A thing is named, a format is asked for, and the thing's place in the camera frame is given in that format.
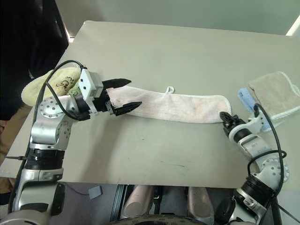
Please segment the small grey box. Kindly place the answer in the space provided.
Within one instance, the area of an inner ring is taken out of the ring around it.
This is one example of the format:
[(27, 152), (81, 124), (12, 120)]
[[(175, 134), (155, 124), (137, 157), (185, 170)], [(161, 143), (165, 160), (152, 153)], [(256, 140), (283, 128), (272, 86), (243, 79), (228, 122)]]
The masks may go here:
[(88, 192), (89, 192), (90, 199), (95, 199), (103, 194), (101, 186), (92, 187), (88, 190)]

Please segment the folded beige towel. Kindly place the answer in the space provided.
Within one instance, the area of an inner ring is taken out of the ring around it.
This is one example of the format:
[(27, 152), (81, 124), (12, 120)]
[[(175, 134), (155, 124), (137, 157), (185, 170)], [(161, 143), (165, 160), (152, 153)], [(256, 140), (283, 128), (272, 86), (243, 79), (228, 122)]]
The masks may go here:
[(300, 89), (281, 71), (249, 81), (247, 89), (272, 120), (300, 111)]

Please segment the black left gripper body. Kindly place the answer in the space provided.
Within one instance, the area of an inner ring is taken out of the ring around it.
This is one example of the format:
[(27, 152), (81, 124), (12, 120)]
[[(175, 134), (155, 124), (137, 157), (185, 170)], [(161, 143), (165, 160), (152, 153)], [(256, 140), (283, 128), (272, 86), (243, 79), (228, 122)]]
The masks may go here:
[(113, 88), (113, 80), (103, 81), (103, 89), (99, 97), (94, 98), (93, 104), (98, 112), (109, 112), (114, 114), (115, 110), (107, 93), (107, 88)]

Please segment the folded blue towel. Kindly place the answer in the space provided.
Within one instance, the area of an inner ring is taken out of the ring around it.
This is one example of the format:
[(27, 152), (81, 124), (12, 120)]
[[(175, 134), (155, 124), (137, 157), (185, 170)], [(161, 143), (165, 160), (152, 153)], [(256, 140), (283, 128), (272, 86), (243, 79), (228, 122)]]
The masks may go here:
[[(238, 91), (238, 98), (242, 102), (242, 104), (247, 108), (247, 110), (250, 113), (254, 114), (255, 101), (247, 88), (241, 88)], [(262, 131), (271, 131), (271, 127), (265, 117), (263, 118)]]

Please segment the black table frame leg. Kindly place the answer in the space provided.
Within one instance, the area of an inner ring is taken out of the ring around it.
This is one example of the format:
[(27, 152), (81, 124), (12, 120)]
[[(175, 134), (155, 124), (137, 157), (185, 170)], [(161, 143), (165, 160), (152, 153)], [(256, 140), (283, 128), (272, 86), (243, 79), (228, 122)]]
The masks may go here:
[(124, 185), (124, 184), (117, 185), (111, 216), (110, 216), (110, 222), (117, 221), (120, 219), (123, 205), (129, 198), (133, 189), (134, 189), (134, 185)]

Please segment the long pink towel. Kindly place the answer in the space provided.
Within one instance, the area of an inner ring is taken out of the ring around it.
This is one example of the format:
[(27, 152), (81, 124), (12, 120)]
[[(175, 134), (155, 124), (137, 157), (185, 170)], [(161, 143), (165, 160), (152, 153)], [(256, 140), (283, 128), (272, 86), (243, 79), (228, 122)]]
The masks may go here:
[(116, 107), (141, 102), (140, 106), (128, 114), (150, 119), (210, 124), (222, 121), (220, 112), (232, 113), (231, 105), (224, 96), (175, 94), (172, 86), (167, 87), (164, 93), (130, 86), (110, 88), (107, 92)]

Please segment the beige rounded shape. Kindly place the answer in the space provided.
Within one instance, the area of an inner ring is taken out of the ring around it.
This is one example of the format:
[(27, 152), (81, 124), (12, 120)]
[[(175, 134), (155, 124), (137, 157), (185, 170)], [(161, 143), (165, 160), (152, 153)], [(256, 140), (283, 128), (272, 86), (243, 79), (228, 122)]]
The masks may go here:
[(148, 214), (153, 203), (154, 186), (137, 185), (125, 202), (121, 215), (134, 218)]
[(188, 188), (187, 214), (206, 225), (214, 225), (214, 208), (205, 187)]

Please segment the person in black top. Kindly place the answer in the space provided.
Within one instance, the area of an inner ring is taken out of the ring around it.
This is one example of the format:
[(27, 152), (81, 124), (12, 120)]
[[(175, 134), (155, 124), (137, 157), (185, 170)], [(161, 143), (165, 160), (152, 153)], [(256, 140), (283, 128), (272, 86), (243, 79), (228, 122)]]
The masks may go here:
[(0, 166), (31, 107), (23, 88), (60, 60), (53, 0), (0, 0)]

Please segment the black chair back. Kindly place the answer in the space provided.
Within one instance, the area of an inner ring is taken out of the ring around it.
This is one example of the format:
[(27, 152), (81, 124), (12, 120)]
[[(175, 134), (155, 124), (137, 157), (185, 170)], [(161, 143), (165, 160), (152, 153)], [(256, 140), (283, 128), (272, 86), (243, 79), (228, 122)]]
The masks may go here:
[(53, 13), (56, 20), (57, 34), (59, 36), (60, 42), (64, 49), (67, 49), (69, 45), (68, 35), (55, 0), (53, 0)]

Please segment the yellow printed towel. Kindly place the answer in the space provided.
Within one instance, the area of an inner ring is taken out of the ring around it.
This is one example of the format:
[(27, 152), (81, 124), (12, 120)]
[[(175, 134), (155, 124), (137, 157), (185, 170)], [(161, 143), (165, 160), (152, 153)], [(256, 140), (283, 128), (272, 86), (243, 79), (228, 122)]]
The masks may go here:
[[(45, 75), (38, 77), (27, 84), (21, 93), (22, 101), (28, 106), (34, 106), (39, 92), (46, 78), (50, 75), (50, 70)], [(80, 78), (81, 70), (78, 67), (65, 67), (58, 69), (50, 78), (48, 83), (51, 85), (57, 96), (69, 95), (76, 90), (76, 84)]]

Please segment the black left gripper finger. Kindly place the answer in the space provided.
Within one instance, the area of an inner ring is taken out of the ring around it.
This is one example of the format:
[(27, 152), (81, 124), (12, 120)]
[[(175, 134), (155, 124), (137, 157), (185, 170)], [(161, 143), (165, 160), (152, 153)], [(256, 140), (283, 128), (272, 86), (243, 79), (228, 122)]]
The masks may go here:
[(104, 81), (104, 88), (109, 89), (109, 88), (119, 88), (126, 86), (127, 84), (131, 83), (131, 80), (125, 79), (125, 78), (118, 78), (118, 79), (111, 79)]
[(120, 116), (133, 111), (134, 109), (138, 108), (141, 104), (142, 102), (130, 102), (118, 108), (113, 106), (112, 111), (115, 116)]

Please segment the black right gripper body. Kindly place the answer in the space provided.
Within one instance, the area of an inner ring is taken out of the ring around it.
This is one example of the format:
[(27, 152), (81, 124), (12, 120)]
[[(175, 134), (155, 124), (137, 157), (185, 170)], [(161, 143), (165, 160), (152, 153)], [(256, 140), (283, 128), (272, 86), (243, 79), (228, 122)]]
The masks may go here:
[(240, 118), (239, 122), (232, 122), (232, 123), (224, 123), (223, 122), (223, 130), (224, 130), (226, 136), (229, 136), (229, 133), (231, 132), (231, 130), (241, 124), (245, 124), (245, 121), (242, 120), (241, 118)]

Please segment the white post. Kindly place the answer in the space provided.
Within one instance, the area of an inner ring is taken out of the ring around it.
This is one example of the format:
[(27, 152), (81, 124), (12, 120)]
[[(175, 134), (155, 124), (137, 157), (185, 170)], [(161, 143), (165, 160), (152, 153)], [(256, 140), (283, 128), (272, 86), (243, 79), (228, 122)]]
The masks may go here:
[(287, 31), (286, 36), (300, 38), (300, 14)]

